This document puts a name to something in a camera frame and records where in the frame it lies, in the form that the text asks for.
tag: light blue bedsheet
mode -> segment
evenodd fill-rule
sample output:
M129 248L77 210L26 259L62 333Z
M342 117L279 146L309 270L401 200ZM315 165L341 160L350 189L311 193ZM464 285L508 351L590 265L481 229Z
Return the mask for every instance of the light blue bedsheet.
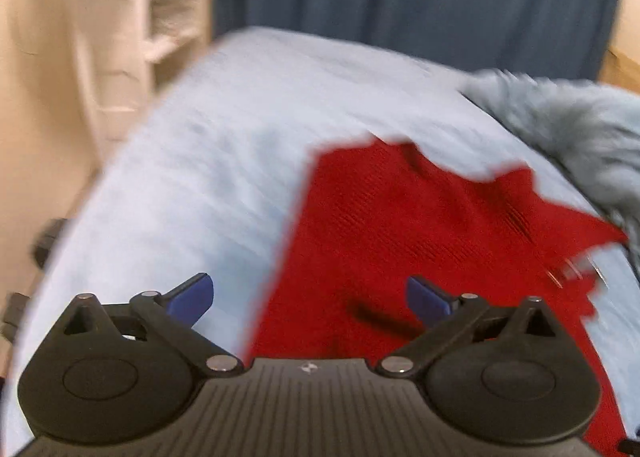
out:
M542 196L592 211L549 161L457 93L464 80L356 44L266 29L226 38L134 134L68 228L18 338L2 454L31 439L17 377L77 293L124 302L206 271L216 297L196 328L241 353L316 148L366 142L369 133L409 137L469 178L524 162ZM640 424L640 291L622 248L594 258L609 288L593 296L598 318L588 331L632 433Z

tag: red cloth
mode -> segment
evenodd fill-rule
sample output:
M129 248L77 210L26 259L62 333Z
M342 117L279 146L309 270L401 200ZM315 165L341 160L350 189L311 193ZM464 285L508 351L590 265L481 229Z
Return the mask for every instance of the red cloth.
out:
M625 432L580 321L594 313L587 298L594 281L558 289L546 271L624 241L612 225L540 198L528 167L474 182L410 143L335 150L318 161L251 357L380 359L423 331L405 304L409 275L494 305L542 296L600 380L586 440L613 457Z

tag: wooden furniture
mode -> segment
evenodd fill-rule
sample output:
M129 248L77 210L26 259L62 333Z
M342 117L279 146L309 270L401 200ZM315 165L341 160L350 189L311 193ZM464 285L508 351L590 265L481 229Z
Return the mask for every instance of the wooden furniture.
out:
M598 81L640 94L640 65L610 46L602 61Z
M210 42L210 0L72 0L79 92L102 164Z

